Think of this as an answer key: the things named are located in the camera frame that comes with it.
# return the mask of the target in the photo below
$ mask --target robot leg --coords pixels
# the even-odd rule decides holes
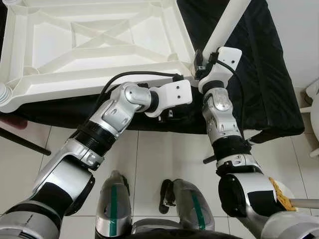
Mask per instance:
[[[180,223],[185,229],[214,231],[211,210],[200,190],[193,184],[177,179],[173,191]]]
[[[123,176],[113,171],[101,189],[95,219],[95,238],[119,237],[131,233],[132,210]]]

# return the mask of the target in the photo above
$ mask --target floor tile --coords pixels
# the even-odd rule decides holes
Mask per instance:
[[[134,216],[162,216],[158,210],[161,183],[176,178],[200,189],[213,216],[225,216],[218,196],[215,163],[202,163],[212,154],[206,135],[140,131]],[[177,216],[176,209],[170,209],[166,216]]]
[[[93,239],[95,217],[65,217],[59,239]]]
[[[262,132],[262,131],[261,131],[261,130],[246,129],[246,130],[244,130],[245,139],[252,138],[252,137],[254,137],[255,135],[259,134],[260,132]]]
[[[228,218],[230,234],[242,239],[256,239],[237,218]]]
[[[47,148],[57,151],[72,134],[74,130],[53,127],[48,140]],[[137,131],[125,131],[124,134],[115,142],[112,149],[106,154],[105,161],[100,168],[93,172],[95,185],[88,196],[78,216],[95,216],[97,203],[100,197],[100,190],[104,181],[111,175],[113,170],[118,170],[123,174],[130,185],[131,205],[133,206],[136,155],[137,155]],[[42,167],[48,163],[51,157],[44,157]]]
[[[42,154],[0,138],[0,213],[32,194]]]
[[[142,219],[165,219],[179,223],[179,217],[133,217],[133,224]],[[229,234],[229,225],[227,217],[215,217],[215,231]]]
[[[214,218],[215,219],[215,231],[220,233],[230,234],[228,218]]]
[[[319,157],[310,158],[309,153],[319,148],[313,134],[301,134],[292,137],[302,177],[309,199],[319,199]],[[319,216],[319,210],[312,209],[312,215]]]
[[[253,145],[251,153],[265,175],[283,183],[297,198],[306,198],[305,187],[290,137]]]
[[[28,126],[25,129],[16,129],[8,124],[0,122],[0,128],[14,133],[15,135],[18,135],[21,138],[24,138],[41,147],[45,147],[51,126],[29,121]]]

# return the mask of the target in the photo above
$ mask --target white plastic chair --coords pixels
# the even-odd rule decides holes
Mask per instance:
[[[311,124],[315,136],[319,140],[319,80],[311,84],[307,90],[307,95],[313,99],[313,104],[310,107],[301,108],[301,113],[310,113]],[[310,157],[319,155],[319,148],[310,153]]]

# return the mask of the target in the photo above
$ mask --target robotic arm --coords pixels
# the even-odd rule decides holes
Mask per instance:
[[[99,168],[134,114],[157,117],[165,109],[191,102],[188,80],[150,89],[133,83],[117,87],[43,168],[33,195],[0,218],[0,239],[57,239],[63,217],[76,213],[93,188],[89,169]]]
[[[238,49],[220,47],[202,66],[196,55],[198,88],[204,94],[203,116],[217,160],[219,197],[223,210],[238,218],[256,238],[319,238],[319,223],[310,216],[285,212],[274,185],[250,153],[232,114],[227,90],[241,57]],[[160,88],[124,83],[79,127],[36,179],[33,194],[0,217],[0,239],[58,239],[62,219],[76,213],[95,179],[105,153],[130,124],[136,112],[158,117],[164,109],[192,101],[187,80]]]
[[[236,70],[240,57],[240,50],[220,47],[206,66],[201,65],[200,52],[194,63],[198,88],[204,94],[202,113],[217,160],[216,173],[221,177],[218,191],[222,208],[258,239],[319,238],[317,219],[286,212],[278,202],[274,185],[263,174],[238,129],[225,89],[232,73],[220,62]]]

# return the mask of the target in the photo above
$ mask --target green stripe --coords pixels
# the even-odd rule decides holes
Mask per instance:
[[[206,227],[205,227],[205,219],[204,219],[203,213],[201,211],[200,204],[199,204],[199,201],[197,199],[197,196],[195,195],[194,192],[192,192],[191,193],[191,197],[193,199],[193,203],[194,203],[194,207],[195,207],[195,211],[196,211],[196,215],[197,215],[197,220],[198,220],[198,224],[199,224],[199,229],[200,230],[205,230],[206,229]]]
[[[116,186],[111,188],[111,223],[110,223],[110,236],[115,237],[117,235],[117,216],[118,216],[118,199],[117,199]]]

